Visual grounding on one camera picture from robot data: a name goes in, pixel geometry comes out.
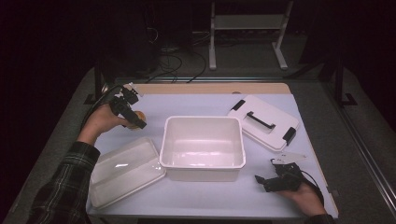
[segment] plaid shirt sleeve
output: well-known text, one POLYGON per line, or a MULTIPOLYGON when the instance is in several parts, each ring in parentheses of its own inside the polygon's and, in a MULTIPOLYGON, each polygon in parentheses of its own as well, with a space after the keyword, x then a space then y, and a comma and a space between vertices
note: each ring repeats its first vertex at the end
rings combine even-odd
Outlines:
POLYGON ((88 187, 99 156, 95 147, 75 142, 35 196, 27 223, 86 223, 88 187))

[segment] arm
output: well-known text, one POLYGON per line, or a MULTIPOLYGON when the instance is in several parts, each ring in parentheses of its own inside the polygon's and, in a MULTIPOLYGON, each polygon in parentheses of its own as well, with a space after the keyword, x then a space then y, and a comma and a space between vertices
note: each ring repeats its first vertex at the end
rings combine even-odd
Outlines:
POLYGON ((52 179, 35 196, 28 223, 86 223, 88 186, 100 155, 93 145, 101 133, 117 125, 131 124, 115 116, 109 105, 91 114, 52 179))
POLYGON ((309 216, 307 224, 333 224, 332 216, 328 215, 318 195, 305 183, 297 191, 283 190, 278 194, 294 201, 301 211, 309 216))

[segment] dark background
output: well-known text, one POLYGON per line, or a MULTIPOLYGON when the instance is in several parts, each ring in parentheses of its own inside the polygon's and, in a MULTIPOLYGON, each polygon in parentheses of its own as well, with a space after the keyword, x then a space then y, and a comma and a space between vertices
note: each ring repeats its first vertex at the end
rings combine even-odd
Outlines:
MULTIPOLYGON (((91 6, 98 2, 106 3, 0 2, 1 219, 15 200, 78 83, 100 59, 95 47, 100 40, 92 43, 90 38, 98 30, 87 32, 90 30, 87 20, 94 18, 87 19, 87 14, 91 15, 91 6)), ((150 11, 143 12, 143 16, 152 16, 153 8, 161 8, 163 11, 157 11, 156 23, 151 25, 162 29, 169 38, 183 36, 185 33, 177 32, 186 27, 187 30, 208 30, 208 1, 195 1, 193 6, 186 1, 162 1, 163 5, 147 2, 150 11), (181 8, 188 10, 178 17, 181 8)), ((345 67, 355 73, 389 125, 396 130, 393 7, 385 0, 321 1, 321 4, 324 7, 313 0, 295 1, 288 32, 309 34, 302 62, 310 63, 341 43, 345 67)), ((226 11, 229 6, 219 9, 226 11)), ((249 7, 240 8, 254 11, 249 7)))

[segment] gray carpet floor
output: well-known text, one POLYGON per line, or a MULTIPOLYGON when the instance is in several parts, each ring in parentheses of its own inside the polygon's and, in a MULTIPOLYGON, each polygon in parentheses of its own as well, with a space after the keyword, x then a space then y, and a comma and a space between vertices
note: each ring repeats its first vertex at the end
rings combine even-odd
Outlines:
MULTIPOLYGON (((309 71, 298 80, 282 79, 283 76, 292 74, 304 66, 298 64, 298 60, 304 48, 305 38, 302 35, 285 38, 282 51, 290 68, 282 71, 272 51, 270 37, 265 36, 261 41, 245 42, 231 47, 217 47, 218 69, 216 71, 209 71, 205 63, 208 62, 207 46, 194 48, 194 51, 201 56, 190 52, 175 52, 172 55, 181 58, 183 62, 180 68, 173 74, 159 76, 151 81, 169 82, 172 85, 171 82, 175 80, 189 80, 201 73, 205 67, 202 75, 194 81, 222 81, 239 78, 261 82, 286 82, 297 101, 304 126, 329 184, 329 190, 334 195, 340 213, 337 223, 396 223, 395 216, 381 195, 361 155, 356 137, 347 126, 345 115, 359 131, 364 146, 369 149, 380 170, 393 187, 396 186, 394 176, 396 169, 393 166, 396 161, 396 150, 394 150, 396 133, 362 91, 359 81, 348 71, 345 73, 344 91, 351 93, 358 104, 348 105, 345 108, 339 108, 332 98, 333 81, 322 83, 314 79, 320 67, 309 71)), ((163 56, 162 62, 163 68, 160 67, 149 77, 177 67, 179 60, 172 56, 163 56)), ((145 79, 134 80, 134 82, 145 81, 145 79)), ((63 154, 76 139, 79 124, 90 107, 84 105, 84 102, 87 96, 93 93, 94 78, 93 70, 91 70, 81 80, 4 223, 25 223, 38 189, 49 180, 63 154)), ((136 217, 106 217, 104 219, 92 217, 92 222, 137 223, 138 219, 136 217)), ((273 223, 303 223, 303 220, 274 220, 273 223)))

